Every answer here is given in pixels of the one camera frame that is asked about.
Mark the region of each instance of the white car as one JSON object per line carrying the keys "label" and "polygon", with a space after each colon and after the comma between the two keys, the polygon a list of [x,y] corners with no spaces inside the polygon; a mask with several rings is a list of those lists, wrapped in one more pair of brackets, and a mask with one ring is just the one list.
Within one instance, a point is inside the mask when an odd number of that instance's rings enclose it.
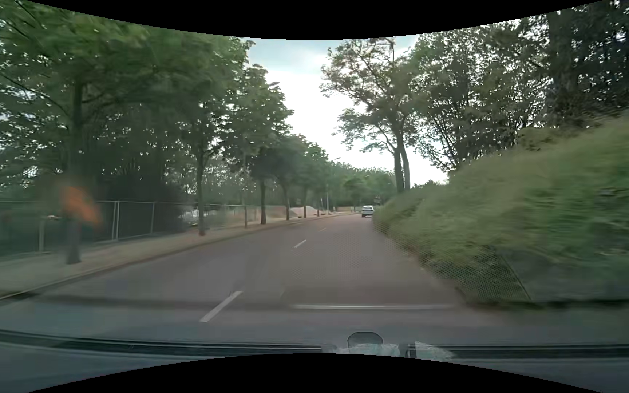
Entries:
{"label": "white car", "polygon": [[361,210],[361,217],[366,217],[366,216],[371,216],[372,217],[372,213],[375,211],[375,209],[372,208],[372,206],[368,205],[368,206],[364,206],[363,209]]}

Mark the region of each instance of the sky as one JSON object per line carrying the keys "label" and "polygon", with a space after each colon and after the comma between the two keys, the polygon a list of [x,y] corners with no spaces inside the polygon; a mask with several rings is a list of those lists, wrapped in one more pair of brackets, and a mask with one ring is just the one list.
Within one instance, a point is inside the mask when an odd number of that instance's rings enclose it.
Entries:
{"label": "sky", "polygon": [[[414,45],[417,37],[397,37],[397,45],[407,49]],[[268,70],[266,79],[269,83],[280,83],[278,86],[285,94],[285,104],[294,111],[288,119],[293,133],[316,142],[327,151],[330,159],[341,157],[337,162],[359,168],[393,169],[390,153],[359,152],[363,143],[348,150],[343,144],[343,136],[331,135],[337,130],[338,115],[353,106],[353,102],[345,96],[326,98],[319,90],[323,82],[320,67],[327,63],[327,49],[335,48],[340,40],[250,40],[256,45],[249,50],[249,61]],[[407,156],[412,186],[446,178],[443,172],[432,167],[412,149],[407,149]]]}

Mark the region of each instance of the curb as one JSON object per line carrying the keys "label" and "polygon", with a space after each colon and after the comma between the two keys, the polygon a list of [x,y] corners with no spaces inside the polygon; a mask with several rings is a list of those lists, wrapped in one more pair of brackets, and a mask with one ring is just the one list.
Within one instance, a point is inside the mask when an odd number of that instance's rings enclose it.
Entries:
{"label": "curb", "polygon": [[[332,218],[332,217],[337,217],[337,215],[325,215],[325,216],[320,216],[320,217],[314,217],[314,218],[306,218],[306,220],[308,221],[317,221],[318,219],[324,219],[324,218]],[[38,296],[40,294],[42,294],[44,291],[46,290],[53,290],[55,288],[67,285],[67,284],[71,284],[73,282],[77,282],[77,281],[82,281],[85,278],[91,278],[93,276],[98,276],[101,275],[103,273],[108,273],[114,270],[119,270],[122,269],[124,267],[130,266],[130,265],[134,265],[137,263],[144,263],[144,262],[149,262],[153,259],[158,259],[158,258],[163,258],[163,257],[168,257],[170,255],[175,255],[175,254],[179,254],[179,253],[183,253],[184,251],[188,251],[191,250],[193,248],[197,248],[200,246],[205,246],[208,244],[213,244],[213,243],[218,243],[220,241],[225,241],[225,240],[230,240],[233,238],[238,238],[238,237],[243,237],[249,234],[253,234],[254,232],[260,232],[260,231],[267,231],[268,229],[274,229],[274,228],[279,228],[279,227],[287,227],[289,225],[294,225],[294,224],[301,224],[302,221],[293,221],[293,222],[287,222],[285,224],[281,224],[281,225],[274,225],[274,226],[270,226],[270,227],[259,227],[258,229],[254,229],[251,231],[244,231],[244,232],[239,232],[237,234],[231,235],[231,236],[227,236],[227,237],[222,237],[222,238],[216,238],[213,240],[209,240],[209,241],[205,241],[204,243],[200,243],[200,244],[194,244],[191,246],[186,246],[186,247],[181,247],[181,248],[176,248],[174,250],[169,250],[166,251],[164,253],[160,253],[157,255],[152,255],[151,257],[144,257],[144,258],[140,258],[140,259],[134,259],[131,261],[127,261],[127,262],[123,262],[123,263],[118,263],[117,265],[112,265],[112,266],[104,266],[98,269],[94,269],[94,270],[90,270],[90,271],[85,271],[83,273],[78,273],[69,277],[65,277],[62,278],[60,280],[57,281],[52,281],[52,282],[47,282],[45,284],[41,284],[38,285],[37,287],[33,287],[31,289],[28,290],[22,290],[22,291],[16,291],[10,294],[5,294],[3,296],[0,296],[0,303],[4,302],[4,301],[21,301],[21,300],[25,300],[25,299],[30,299],[32,297]]]}

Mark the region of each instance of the grass embankment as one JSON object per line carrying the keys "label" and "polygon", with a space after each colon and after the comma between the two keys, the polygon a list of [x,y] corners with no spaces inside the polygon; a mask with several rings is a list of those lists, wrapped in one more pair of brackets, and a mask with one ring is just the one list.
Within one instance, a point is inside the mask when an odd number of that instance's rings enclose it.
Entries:
{"label": "grass embankment", "polygon": [[629,116],[591,130],[527,130],[539,151],[482,157],[376,226],[475,301],[629,299]]}

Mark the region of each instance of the fence panel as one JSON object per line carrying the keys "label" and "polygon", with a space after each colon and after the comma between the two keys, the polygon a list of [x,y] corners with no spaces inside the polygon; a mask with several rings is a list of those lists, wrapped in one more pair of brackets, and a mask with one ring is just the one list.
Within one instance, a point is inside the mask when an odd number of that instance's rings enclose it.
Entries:
{"label": "fence panel", "polygon": [[[195,203],[97,201],[99,225],[82,224],[82,242],[185,231],[198,224]],[[208,231],[244,225],[244,205],[206,205]],[[249,223],[260,208],[247,205]],[[66,224],[59,207],[35,201],[0,201],[0,257],[54,251],[66,244]]]}

